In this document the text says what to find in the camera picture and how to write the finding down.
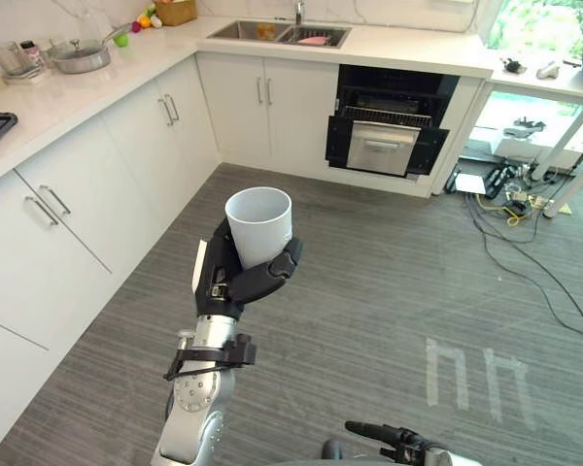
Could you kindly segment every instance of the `wall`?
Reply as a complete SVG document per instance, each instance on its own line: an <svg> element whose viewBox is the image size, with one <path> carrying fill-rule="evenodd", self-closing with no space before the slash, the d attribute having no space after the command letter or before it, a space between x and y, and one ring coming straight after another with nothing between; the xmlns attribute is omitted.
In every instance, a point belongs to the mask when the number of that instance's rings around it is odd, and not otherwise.
<svg viewBox="0 0 583 466"><path fill-rule="evenodd" d="M110 22L133 20L148 0L59 0L70 9L88 3L100 34ZM306 19L417 27L447 31L476 30L489 5L501 0L305 0ZM293 18L294 0L196 0L200 15ZM0 0L0 42L83 37L78 22L52 0Z"/></svg>
<svg viewBox="0 0 583 466"><path fill-rule="evenodd" d="M478 0L305 0L306 18L389 26L465 31ZM479 0L483 4L491 0ZM294 16L294 0L197 0L200 15Z"/></svg>
<svg viewBox="0 0 583 466"><path fill-rule="evenodd" d="M128 22L147 5L143 0L87 0L93 9L101 34L110 30L108 14L116 23ZM77 7L83 0L61 0ZM51 0L0 0L0 42L7 40L63 38L79 36L78 22Z"/></svg>

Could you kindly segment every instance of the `kitchen sink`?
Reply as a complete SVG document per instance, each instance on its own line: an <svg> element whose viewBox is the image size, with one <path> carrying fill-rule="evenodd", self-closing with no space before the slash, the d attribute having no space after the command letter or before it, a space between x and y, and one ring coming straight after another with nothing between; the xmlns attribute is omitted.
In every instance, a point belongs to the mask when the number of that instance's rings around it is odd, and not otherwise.
<svg viewBox="0 0 583 466"><path fill-rule="evenodd" d="M298 46L339 48L350 33L349 27L291 26L277 42ZM311 43L311 39L324 38L323 42Z"/></svg>
<svg viewBox="0 0 583 466"><path fill-rule="evenodd" d="M209 35L208 38L337 49L341 47L349 33L349 27L296 26L288 22L271 21L233 21L223 29Z"/></svg>
<svg viewBox="0 0 583 466"><path fill-rule="evenodd" d="M291 26L288 22L233 21L208 37L211 39L275 42Z"/></svg>

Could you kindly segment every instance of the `pot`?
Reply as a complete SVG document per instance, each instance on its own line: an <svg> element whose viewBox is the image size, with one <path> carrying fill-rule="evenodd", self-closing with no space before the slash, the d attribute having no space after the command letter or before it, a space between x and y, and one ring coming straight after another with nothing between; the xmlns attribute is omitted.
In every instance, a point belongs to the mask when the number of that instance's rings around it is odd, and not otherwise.
<svg viewBox="0 0 583 466"><path fill-rule="evenodd" d="M59 71L67 75L88 73L103 68L110 63L106 43L126 32L127 27L126 24L115 29L101 42L73 39L69 44L61 44L51 52L51 61Z"/></svg>

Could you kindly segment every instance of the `white cabinet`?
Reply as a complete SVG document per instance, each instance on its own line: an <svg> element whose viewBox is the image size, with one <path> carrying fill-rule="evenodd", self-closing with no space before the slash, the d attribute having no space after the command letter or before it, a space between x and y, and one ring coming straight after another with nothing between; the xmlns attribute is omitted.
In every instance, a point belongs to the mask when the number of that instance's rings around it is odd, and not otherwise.
<svg viewBox="0 0 583 466"><path fill-rule="evenodd" d="M315 176L324 170L339 65L200 52L225 162Z"/></svg>
<svg viewBox="0 0 583 466"><path fill-rule="evenodd" d="M0 328L0 442L51 373L48 352Z"/></svg>
<svg viewBox="0 0 583 466"><path fill-rule="evenodd" d="M64 354L114 290L110 274L30 188L0 179L0 325Z"/></svg>
<svg viewBox="0 0 583 466"><path fill-rule="evenodd" d="M149 82L102 113L126 165L144 190L163 229L184 207L186 164L171 130L171 114Z"/></svg>
<svg viewBox="0 0 583 466"><path fill-rule="evenodd" d="M270 155L268 81L263 59L200 52L197 62L223 160L239 164L267 163Z"/></svg>
<svg viewBox="0 0 583 466"><path fill-rule="evenodd" d="M278 171L315 177L326 170L328 116L339 66L265 58L272 159Z"/></svg>
<svg viewBox="0 0 583 466"><path fill-rule="evenodd" d="M192 56L182 61L159 76L156 83L162 98L167 105L170 103L173 134L187 166L185 205L219 164L196 60Z"/></svg>
<svg viewBox="0 0 583 466"><path fill-rule="evenodd" d="M164 228L218 165L194 58L102 113L113 141Z"/></svg>
<svg viewBox="0 0 583 466"><path fill-rule="evenodd" d="M120 283L162 230L97 116L16 171Z"/></svg>

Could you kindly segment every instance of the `dishwasher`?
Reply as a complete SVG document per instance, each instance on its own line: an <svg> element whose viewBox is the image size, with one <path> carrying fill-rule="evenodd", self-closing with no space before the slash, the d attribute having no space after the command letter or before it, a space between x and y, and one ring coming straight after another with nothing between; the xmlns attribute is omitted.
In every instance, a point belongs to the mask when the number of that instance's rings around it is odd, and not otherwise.
<svg viewBox="0 0 583 466"><path fill-rule="evenodd" d="M458 79L341 65L328 119L328 165L392 177L428 175L449 134L440 123Z"/></svg>

